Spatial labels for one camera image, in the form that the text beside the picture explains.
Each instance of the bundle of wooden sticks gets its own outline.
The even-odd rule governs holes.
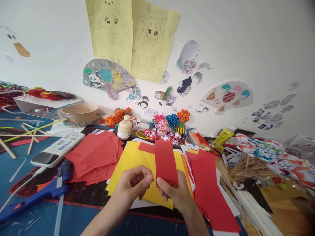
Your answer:
[[[267,168],[266,162],[258,159],[257,157],[250,157],[245,153],[243,153],[243,159],[241,162],[231,169],[229,173],[236,182],[242,182],[243,180],[251,177],[265,179],[268,176],[278,176],[276,173]]]

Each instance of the glue bottle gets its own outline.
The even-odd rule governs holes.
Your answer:
[[[126,140],[130,137],[132,129],[132,123],[130,122],[130,116],[125,115],[124,119],[119,122],[117,136],[121,140]]]
[[[222,149],[222,145],[234,136],[235,130],[236,128],[233,126],[222,130],[218,137],[211,143],[211,145],[217,150]]]

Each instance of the anime girl drawing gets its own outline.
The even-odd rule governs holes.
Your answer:
[[[97,44],[108,51],[107,58],[121,64],[122,53],[126,52],[123,38],[126,21],[122,7],[119,4],[113,8],[100,4],[95,13],[96,29],[102,34]]]
[[[152,67],[156,66],[157,59],[161,58],[161,50],[158,45],[163,42],[163,18],[156,12],[150,12],[145,16],[143,25],[141,72],[153,74]]]

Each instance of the panda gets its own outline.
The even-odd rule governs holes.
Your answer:
[[[102,85],[104,85],[104,82],[101,82],[99,75],[94,73],[88,73],[88,77],[90,80],[91,87],[100,89]]]

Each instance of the yellow paper drawing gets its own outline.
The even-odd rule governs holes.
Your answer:
[[[131,0],[86,0],[94,58],[105,58],[131,72]]]
[[[132,1],[131,75],[161,84],[180,14],[145,0]]]

